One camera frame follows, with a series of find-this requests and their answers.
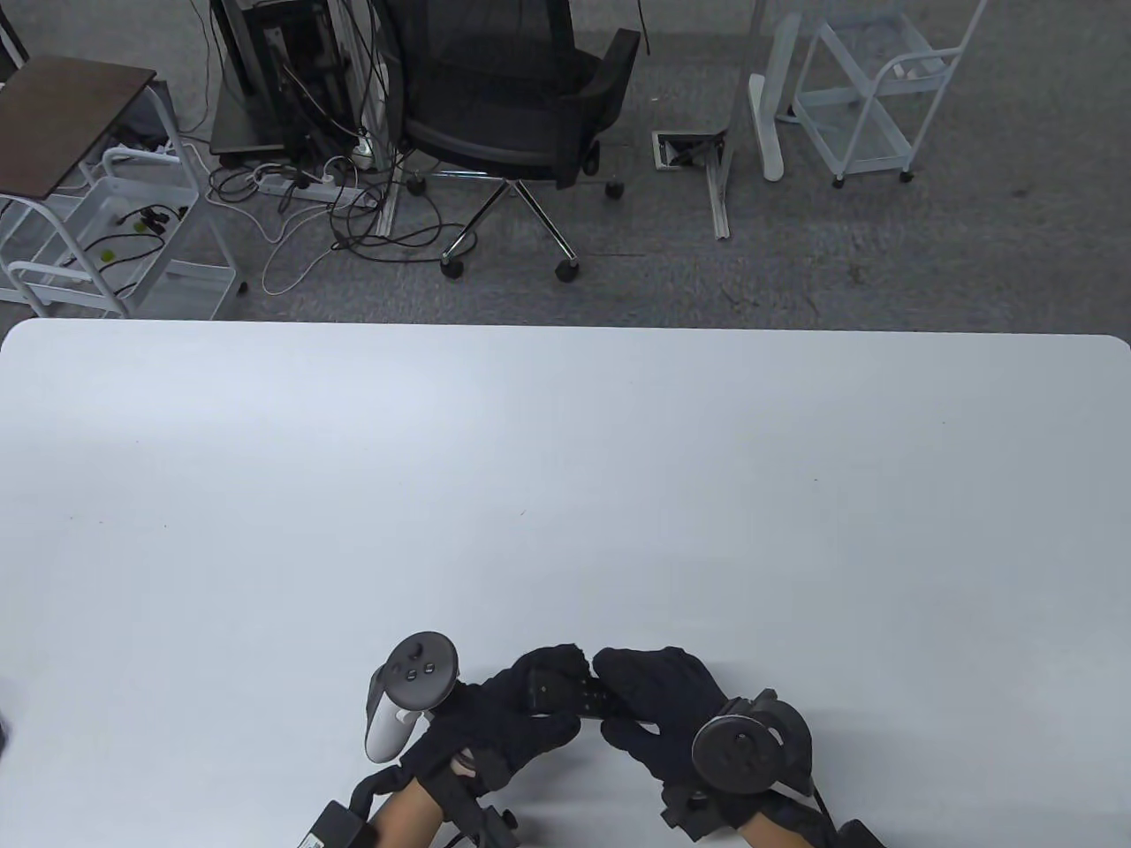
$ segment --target white vr controller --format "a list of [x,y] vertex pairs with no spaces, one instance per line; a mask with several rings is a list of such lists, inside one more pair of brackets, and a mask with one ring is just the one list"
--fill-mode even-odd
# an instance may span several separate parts
[[365,755],[375,763],[397,759],[417,719],[431,718],[458,677],[456,646],[442,633],[416,633],[394,648],[369,682]]

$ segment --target brown wooden tabletop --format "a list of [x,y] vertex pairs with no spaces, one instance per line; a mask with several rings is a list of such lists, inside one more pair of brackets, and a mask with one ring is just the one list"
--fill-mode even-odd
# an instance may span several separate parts
[[41,55],[0,89],[0,193],[43,200],[156,71]]

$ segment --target black office chair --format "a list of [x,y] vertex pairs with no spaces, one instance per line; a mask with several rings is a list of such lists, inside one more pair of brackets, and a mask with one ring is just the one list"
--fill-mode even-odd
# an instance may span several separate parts
[[[596,138],[620,115],[640,34],[621,29],[601,60],[575,46],[569,0],[371,2],[394,142],[472,170],[449,176],[499,182],[443,252],[441,270],[451,279],[464,272],[459,248],[512,189],[566,253],[558,278],[576,279],[577,253],[524,180],[568,189],[579,171],[597,173]],[[425,180],[414,174],[406,187],[422,194]],[[624,185],[610,182],[605,193],[620,199]]]

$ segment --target black glove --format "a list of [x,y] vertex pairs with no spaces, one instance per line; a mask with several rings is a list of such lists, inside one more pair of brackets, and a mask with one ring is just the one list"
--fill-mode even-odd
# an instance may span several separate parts
[[465,749],[481,759],[493,755],[504,763],[502,779],[476,768],[469,788],[476,797],[502,788],[538,754],[570,742],[581,729],[581,719],[569,712],[534,718],[527,713],[528,678],[534,669],[549,669],[584,681],[589,675],[585,654],[576,644],[539,648],[483,684],[457,684],[434,711],[420,741],[400,758],[400,768],[413,777],[425,777]]
[[606,719],[601,734],[613,747],[629,753],[651,776],[670,786],[694,788],[709,796],[732,828],[749,822],[769,801],[760,795],[731,795],[708,786],[691,762],[691,743],[727,698],[699,658],[681,648],[633,651],[605,648],[593,658],[593,670],[646,724]]

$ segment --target black remote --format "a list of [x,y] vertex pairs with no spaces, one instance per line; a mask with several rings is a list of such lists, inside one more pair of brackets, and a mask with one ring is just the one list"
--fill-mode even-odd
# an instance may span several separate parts
[[578,681],[558,672],[530,672],[527,707],[534,715],[576,712],[581,718],[628,718],[632,710],[596,677]]

